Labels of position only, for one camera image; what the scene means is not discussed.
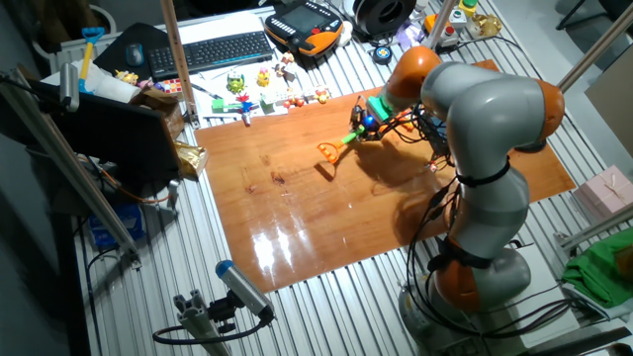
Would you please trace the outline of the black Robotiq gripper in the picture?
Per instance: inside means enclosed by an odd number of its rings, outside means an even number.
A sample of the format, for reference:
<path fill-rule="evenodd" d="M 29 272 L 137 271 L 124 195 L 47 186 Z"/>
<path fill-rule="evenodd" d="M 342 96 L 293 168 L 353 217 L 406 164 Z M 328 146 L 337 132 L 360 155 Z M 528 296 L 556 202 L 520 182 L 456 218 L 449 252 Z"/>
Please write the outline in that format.
<path fill-rule="evenodd" d="M 356 104 L 352 108 L 349 125 L 350 131 L 357 133 L 359 142 L 367 139 L 380 140 L 383 137 L 381 127 L 384 125 L 384 112 L 372 104 L 368 107 Z"/>

